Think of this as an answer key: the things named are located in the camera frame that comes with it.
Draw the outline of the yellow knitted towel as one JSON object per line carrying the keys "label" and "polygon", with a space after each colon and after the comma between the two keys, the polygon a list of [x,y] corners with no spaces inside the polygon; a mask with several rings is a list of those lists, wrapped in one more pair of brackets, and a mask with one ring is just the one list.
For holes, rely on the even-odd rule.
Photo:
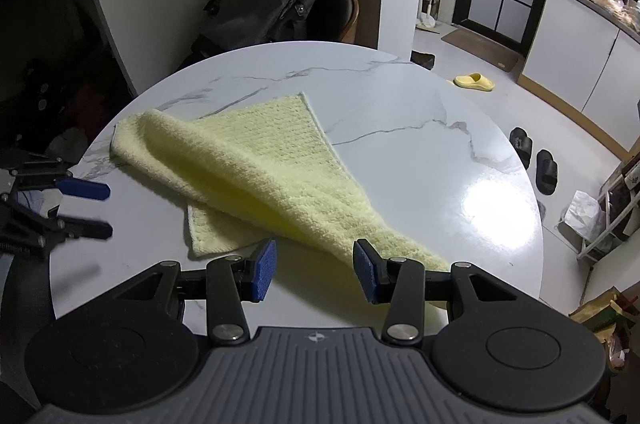
{"label": "yellow knitted towel", "polygon": [[384,257],[449,265],[387,226],[326,139],[305,95],[183,121],[152,109],[119,121],[112,154],[186,200],[197,259],[268,237],[283,244],[283,280],[343,296],[355,284],[352,245]]}

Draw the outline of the black slipper near table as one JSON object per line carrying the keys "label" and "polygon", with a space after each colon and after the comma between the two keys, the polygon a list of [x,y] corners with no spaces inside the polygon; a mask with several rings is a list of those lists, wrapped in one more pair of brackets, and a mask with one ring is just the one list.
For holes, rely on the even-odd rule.
{"label": "black slipper near table", "polygon": [[530,159],[532,158],[533,140],[528,136],[525,129],[518,126],[514,127],[510,132],[509,140],[518,158],[520,158],[524,169],[527,170],[530,166]]}

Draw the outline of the white kitchen cabinet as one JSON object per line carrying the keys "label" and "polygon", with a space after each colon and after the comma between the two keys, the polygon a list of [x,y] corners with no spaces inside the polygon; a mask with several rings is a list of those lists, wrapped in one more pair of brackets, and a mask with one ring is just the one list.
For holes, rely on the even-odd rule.
{"label": "white kitchen cabinet", "polygon": [[546,0],[516,83],[616,157],[639,139],[639,36],[589,0]]}

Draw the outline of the white plastic bag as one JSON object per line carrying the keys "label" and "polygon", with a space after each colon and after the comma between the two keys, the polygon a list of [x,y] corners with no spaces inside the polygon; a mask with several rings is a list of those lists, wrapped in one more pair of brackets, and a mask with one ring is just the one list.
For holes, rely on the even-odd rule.
{"label": "white plastic bag", "polygon": [[597,199],[587,192],[576,190],[562,213],[559,229],[570,237],[581,237],[591,242],[605,229],[605,211]]}

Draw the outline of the black slipper far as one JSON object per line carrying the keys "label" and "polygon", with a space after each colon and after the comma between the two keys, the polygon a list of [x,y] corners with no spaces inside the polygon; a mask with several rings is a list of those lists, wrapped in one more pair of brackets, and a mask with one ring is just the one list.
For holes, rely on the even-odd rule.
{"label": "black slipper far", "polygon": [[545,196],[554,194],[558,184],[558,163],[553,159],[552,153],[547,149],[541,149],[536,155],[536,186]]}

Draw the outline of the yellow slipper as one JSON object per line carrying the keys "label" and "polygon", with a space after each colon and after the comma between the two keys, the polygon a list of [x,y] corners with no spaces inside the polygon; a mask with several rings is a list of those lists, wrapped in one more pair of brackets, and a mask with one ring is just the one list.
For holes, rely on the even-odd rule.
{"label": "yellow slipper", "polygon": [[454,78],[454,84],[459,86],[459,88],[480,92],[492,92],[495,88],[495,83],[479,72],[457,76]]}

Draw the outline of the white metal rack cart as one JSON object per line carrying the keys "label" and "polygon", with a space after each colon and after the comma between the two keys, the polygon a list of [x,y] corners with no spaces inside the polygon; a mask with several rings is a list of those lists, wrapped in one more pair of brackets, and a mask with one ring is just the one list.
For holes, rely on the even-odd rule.
{"label": "white metal rack cart", "polygon": [[582,239],[578,261],[600,261],[629,239],[625,230],[639,212],[639,162],[629,162],[614,172],[601,187],[598,202],[603,226],[594,229],[589,239]]}

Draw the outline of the black bag on chair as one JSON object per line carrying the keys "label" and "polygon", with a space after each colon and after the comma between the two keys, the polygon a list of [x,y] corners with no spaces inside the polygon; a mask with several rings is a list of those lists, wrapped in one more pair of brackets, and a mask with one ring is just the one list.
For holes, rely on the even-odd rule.
{"label": "black bag on chair", "polygon": [[271,42],[338,42],[349,14],[350,0],[208,0],[190,57]]}

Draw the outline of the wooden chair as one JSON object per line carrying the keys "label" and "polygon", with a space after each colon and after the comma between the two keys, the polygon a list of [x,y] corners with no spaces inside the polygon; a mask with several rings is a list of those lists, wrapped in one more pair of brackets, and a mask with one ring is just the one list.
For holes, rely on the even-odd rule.
{"label": "wooden chair", "polygon": [[338,39],[342,43],[354,44],[356,41],[358,19],[360,14],[360,5],[358,0],[350,0],[350,14],[348,21]]}

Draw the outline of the brown door mat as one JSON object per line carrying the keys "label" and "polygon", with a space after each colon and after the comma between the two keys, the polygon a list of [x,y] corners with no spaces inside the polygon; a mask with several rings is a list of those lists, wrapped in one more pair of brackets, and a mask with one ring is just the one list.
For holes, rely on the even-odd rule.
{"label": "brown door mat", "polygon": [[449,32],[442,37],[442,42],[458,47],[506,72],[511,72],[518,63],[518,54],[514,51],[465,28]]}

